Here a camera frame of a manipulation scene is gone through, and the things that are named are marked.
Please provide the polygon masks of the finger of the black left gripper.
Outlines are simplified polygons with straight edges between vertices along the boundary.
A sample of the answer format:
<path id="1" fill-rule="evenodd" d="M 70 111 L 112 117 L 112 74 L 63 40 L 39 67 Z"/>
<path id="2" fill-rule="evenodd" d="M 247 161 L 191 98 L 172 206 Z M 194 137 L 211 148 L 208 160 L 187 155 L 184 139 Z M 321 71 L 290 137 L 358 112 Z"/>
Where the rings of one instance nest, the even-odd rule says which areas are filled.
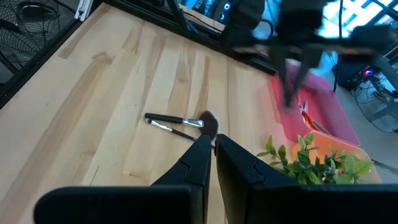
<path id="1" fill-rule="evenodd" d="M 284 102 L 286 107 L 290 108 L 292 104 L 293 91 L 287 78 L 287 69 L 285 64 L 286 57 L 284 54 L 278 55 L 278 69 L 279 69 L 279 80 L 282 85 L 284 94 Z"/>
<path id="2" fill-rule="evenodd" d="M 292 103 L 294 100 L 294 96 L 298 93 L 299 88 L 302 83 L 305 81 L 307 73 L 310 69 L 310 62 L 305 59 L 302 60 L 300 65 L 297 65 L 292 70 L 292 74 L 290 75 L 292 78 L 292 89 L 290 91 L 290 102 Z"/>

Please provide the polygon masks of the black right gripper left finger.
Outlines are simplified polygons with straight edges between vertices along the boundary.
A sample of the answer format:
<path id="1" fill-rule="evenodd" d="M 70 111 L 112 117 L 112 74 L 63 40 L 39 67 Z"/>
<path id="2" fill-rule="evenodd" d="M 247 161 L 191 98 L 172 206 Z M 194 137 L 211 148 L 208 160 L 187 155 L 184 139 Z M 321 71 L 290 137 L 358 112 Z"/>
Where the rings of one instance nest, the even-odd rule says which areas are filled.
<path id="1" fill-rule="evenodd" d="M 62 187 L 43 195 L 35 224 L 204 224 L 211 141 L 200 136 L 152 185 Z"/>

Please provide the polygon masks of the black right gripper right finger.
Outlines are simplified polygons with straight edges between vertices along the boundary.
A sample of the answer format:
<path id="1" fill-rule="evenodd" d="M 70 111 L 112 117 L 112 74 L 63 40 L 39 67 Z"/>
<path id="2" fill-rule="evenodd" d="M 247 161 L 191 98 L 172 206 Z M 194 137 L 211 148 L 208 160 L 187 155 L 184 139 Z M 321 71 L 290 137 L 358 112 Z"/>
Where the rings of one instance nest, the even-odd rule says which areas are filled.
<path id="1" fill-rule="evenodd" d="M 398 224 L 398 184 L 303 185 L 224 134 L 216 165 L 229 224 Z"/>

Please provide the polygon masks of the thin black paintbrush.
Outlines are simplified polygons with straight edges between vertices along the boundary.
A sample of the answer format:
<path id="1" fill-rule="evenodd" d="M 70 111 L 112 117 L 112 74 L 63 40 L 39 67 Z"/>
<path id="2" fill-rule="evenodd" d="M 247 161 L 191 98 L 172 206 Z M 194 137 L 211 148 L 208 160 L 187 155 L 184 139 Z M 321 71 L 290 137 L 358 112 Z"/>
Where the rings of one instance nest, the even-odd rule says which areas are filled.
<path id="1" fill-rule="evenodd" d="M 166 125 L 160 124 L 159 122 L 157 122 L 157 121 L 155 121 L 153 119 L 149 119 L 148 118 L 147 122 L 149 124 L 153 125 L 153 126 L 157 126 L 160 129 L 164 129 L 164 130 L 166 130 L 168 132 L 174 133 L 174 134 L 176 134 L 176 135 L 178 135 L 180 137 L 183 137 L 185 139 L 189 139 L 191 141 L 196 141 L 197 140 L 197 138 L 195 138 L 193 136 L 185 134 L 185 133 L 183 133 L 181 131 L 178 131 L 176 129 L 172 129 L 172 128 L 166 126 Z M 200 128 L 200 132 L 201 132 L 202 135 L 208 135 L 210 137 L 210 140 L 212 141 L 212 140 L 214 140 L 214 138 L 216 137 L 216 135 L 218 133 L 218 125 L 205 126 L 203 128 Z"/>

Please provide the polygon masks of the red-handled scissors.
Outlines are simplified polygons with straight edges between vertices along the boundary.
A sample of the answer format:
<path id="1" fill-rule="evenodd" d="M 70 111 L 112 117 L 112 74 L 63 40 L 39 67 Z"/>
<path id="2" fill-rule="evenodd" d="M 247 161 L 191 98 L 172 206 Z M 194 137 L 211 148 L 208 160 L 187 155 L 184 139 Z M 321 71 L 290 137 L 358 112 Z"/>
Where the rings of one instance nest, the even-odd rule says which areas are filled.
<path id="1" fill-rule="evenodd" d="M 314 123 L 313 119 L 310 117 L 309 113 L 308 113 L 308 102 L 300 102 L 299 104 L 299 108 L 301 111 L 301 115 L 303 118 L 304 123 L 309 127 L 312 128 L 314 130 L 319 131 L 320 129 L 318 128 L 318 126 Z"/>

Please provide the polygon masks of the pink translucent plastic bin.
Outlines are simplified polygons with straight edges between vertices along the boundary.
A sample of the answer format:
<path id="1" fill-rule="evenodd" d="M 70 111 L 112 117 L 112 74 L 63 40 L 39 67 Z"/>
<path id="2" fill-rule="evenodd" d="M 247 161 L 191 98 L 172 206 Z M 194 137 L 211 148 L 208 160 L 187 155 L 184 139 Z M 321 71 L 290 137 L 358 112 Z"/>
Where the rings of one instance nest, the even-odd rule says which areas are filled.
<path id="1" fill-rule="evenodd" d="M 332 136 L 355 146 L 360 145 L 360 141 L 337 96 L 329 82 L 324 78 L 312 72 L 308 73 L 297 96 L 293 99 L 291 108 L 285 107 L 278 76 L 272 79 L 271 85 L 287 139 L 295 142 L 298 135 L 304 136 L 312 130 L 304 123 L 301 116 L 299 103 L 303 102 L 308 103 L 310 117 Z"/>

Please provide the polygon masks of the black computer case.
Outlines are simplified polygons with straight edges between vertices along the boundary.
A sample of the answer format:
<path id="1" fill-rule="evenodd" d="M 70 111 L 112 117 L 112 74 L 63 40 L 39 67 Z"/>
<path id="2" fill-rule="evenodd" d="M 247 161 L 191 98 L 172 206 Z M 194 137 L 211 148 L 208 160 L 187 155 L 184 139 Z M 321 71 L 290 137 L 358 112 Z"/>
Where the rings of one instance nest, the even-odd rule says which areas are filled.
<path id="1" fill-rule="evenodd" d="M 392 59 L 379 57 L 370 63 L 354 63 L 342 60 L 337 84 L 346 90 L 353 90 L 360 83 L 378 73 L 382 73 L 393 87 L 398 88 L 398 73 L 392 67 L 396 63 L 398 63 L 398 56 Z"/>

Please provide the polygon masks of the orange translucent plastic bin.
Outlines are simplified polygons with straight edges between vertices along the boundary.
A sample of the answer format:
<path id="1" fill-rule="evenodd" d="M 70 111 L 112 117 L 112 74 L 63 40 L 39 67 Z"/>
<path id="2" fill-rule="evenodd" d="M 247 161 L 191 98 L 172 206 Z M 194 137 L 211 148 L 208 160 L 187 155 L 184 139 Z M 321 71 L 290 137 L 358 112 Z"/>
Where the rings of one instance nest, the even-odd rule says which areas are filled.
<path id="1" fill-rule="evenodd" d="M 312 164 L 316 162 L 317 158 L 319 158 L 321 164 L 324 164 L 326 156 L 334 157 L 337 161 L 341 162 L 343 162 L 345 156 L 351 156 L 356 162 L 361 161 L 358 167 L 360 171 L 360 184 L 382 183 L 374 164 L 368 166 L 368 171 L 365 171 L 363 164 L 370 164 L 371 158 L 360 147 L 318 131 L 312 131 L 308 133 L 306 137 L 311 135 L 313 135 L 314 140 L 308 147 L 318 147 L 318 149 L 310 151 L 309 153 Z"/>

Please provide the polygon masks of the green plant in white pot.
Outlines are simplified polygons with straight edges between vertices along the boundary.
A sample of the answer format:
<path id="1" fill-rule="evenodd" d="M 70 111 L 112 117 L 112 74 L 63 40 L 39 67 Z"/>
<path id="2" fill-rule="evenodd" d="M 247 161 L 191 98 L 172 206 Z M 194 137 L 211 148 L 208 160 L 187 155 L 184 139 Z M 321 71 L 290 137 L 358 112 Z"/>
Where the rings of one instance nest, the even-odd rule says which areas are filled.
<path id="1" fill-rule="evenodd" d="M 324 164 L 320 163 L 319 158 L 312 164 L 309 153 L 318 147 L 309 148 L 314 137 L 313 135 L 306 137 L 306 135 L 298 135 L 297 144 L 289 150 L 283 144 L 276 148 L 270 136 L 257 157 L 269 156 L 272 160 L 271 167 L 300 184 L 360 184 L 358 167 L 361 161 L 356 162 L 353 157 L 345 156 L 341 162 L 334 157 L 326 156 Z M 372 164 L 374 164 L 373 161 L 370 164 L 363 164 L 365 171 L 368 171 L 368 166 Z"/>

